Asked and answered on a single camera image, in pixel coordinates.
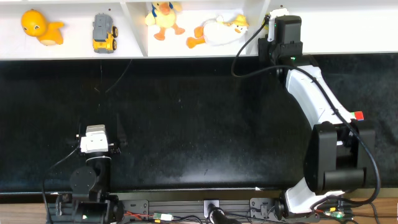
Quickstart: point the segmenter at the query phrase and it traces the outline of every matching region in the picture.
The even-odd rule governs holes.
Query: white label
[[[172,220],[173,220],[173,215],[170,215],[170,214],[162,214],[162,215],[160,216],[160,220],[172,221]]]

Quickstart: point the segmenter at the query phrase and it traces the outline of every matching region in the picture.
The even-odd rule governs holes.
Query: toy
[[[212,46],[229,44],[243,37],[248,27],[249,24],[243,15],[238,15],[231,23],[224,22],[223,17],[219,16],[216,20],[210,19],[203,26],[195,28],[196,38],[189,37],[187,46],[192,49],[204,43]]]
[[[95,15],[93,27],[94,52],[113,53],[118,47],[115,38],[118,37],[119,31],[113,25],[112,17],[103,13]]]
[[[40,12],[31,9],[22,15],[21,24],[27,35],[36,37],[40,43],[46,46],[63,44],[62,34],[59,30],[63,27],[62,22],[47,22]]]
[[[152,11],[145,18],[145,23],[148,26],[156,24],[160,27],[160,32],[154,35],[157,40],[165,39],[164,34],[168,28],[173,28],[175,35],[185,32],[185,29],[178,27],[175,23],[177,15],[174,9],[180,12],[182,10],[181,4],[177,2],[152,2]]]

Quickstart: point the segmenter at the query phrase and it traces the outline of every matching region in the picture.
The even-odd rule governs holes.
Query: yellow and gray toy truck
[[[113,20],[106,14],[95,15],[93,22],[93,47],[96,53],[113,53],[118,44],[115,38],[118,37],[118,28],[113,25]]]

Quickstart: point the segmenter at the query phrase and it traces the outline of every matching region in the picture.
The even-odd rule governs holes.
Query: plush toy
[[[176,25],[177,16],[174,10],[180,12],[182,10],[181,4],[177,2],[152,2],[152,11],[145,18],[145,23],[148,26],[156,24],[160,27],[160,32],[154,35],[156,39],[164,40],[164,34],[168,28],[173,28],[176,35],[185,32],[185,29]]]
[[[47,22],[41,13],[31,9],[24,13],[21,24],[27,35],[36,37],[40,43],[46,46],[63,44],[62,34],[59,30],[63,27],[62,22]]]
[[[248,31],[249,24],[246,17],[238,15],[236,19],[229,23],[224,22],[222,16],[217,19],[210,19],[203,26],[195,28],[195,37],[187,39],[187,46],[192,49],[198,44],[209,44],[212,46],[220,46],[229,44],[240,39]]]

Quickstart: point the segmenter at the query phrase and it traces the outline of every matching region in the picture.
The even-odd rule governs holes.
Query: black surface
[[[349,111],[376,126],[382,186],[397,187],[397,54],[317,56],[327,84]],[[199,187],[291,187],[303,176],[310,126],[272,77],[235,80],[231,58],[0,62],[0,192],[38,192],[44,170],[73,150],[77,124],[119,114],[129,145],[113,157],[113,192]],[[257,69],[242,58],[241,73]],[[84,164],[72,156],[48,175],[70,190]]]

